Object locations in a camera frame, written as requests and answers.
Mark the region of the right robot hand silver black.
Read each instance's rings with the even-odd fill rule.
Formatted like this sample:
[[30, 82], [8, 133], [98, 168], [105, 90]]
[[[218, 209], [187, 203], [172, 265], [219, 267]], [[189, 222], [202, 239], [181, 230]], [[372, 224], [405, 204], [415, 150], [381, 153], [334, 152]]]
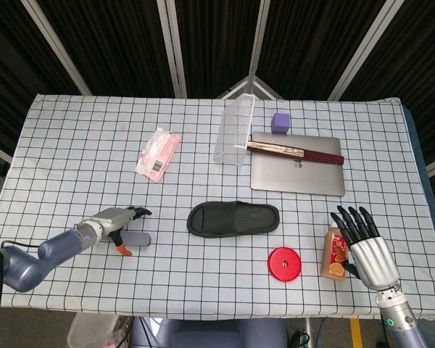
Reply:
[[370, 290], [398, 289], [400, 274], [385, 239], [379, 234], [371, 214], [364, 208], [337, 207], [331, 217], [349, 248], [353, 263], [345, 269]]

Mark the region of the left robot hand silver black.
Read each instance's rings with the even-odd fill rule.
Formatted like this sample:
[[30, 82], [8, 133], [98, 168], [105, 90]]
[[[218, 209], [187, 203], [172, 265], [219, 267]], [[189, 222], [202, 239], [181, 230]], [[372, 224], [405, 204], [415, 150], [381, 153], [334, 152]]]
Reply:
[[121, 255], [130, 257], [132, 252], [123, 241], [121, 230], [130, 222], [151, 214], [152, 212], [144, 207], [110, 207], [89, 217], [87, 221], [100, 225], [101, 237], [111, 239]]

